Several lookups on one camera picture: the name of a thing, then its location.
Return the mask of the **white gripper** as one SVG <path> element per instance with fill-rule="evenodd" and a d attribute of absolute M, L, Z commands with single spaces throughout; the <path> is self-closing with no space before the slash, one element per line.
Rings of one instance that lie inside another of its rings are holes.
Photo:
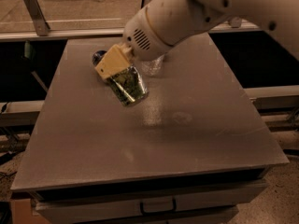
<path fill-rule="evenodd" d="M 162 40 L 154 25 L 154 20 L 160 15 L 156 6 L 146 5 L 126 23 L 123 40 L 129 46 L 124 43 L 113 45 L 95 66 L 95 71 L 103 80 L 128 68 L 134 57 L 151 61 L 172 48 Z"/>

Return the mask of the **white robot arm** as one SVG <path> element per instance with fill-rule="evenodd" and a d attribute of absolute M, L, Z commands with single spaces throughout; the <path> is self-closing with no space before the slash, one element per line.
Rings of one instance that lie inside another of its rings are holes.
<path fill-rule="evenodd" d="M 299 59 L 299 0 L 151 0 L 125 25 L 122 42 L 95 66 L 106 80 L 133 60 L 155 60 L 186 38 L 238 17 L 267 32 Z"/>

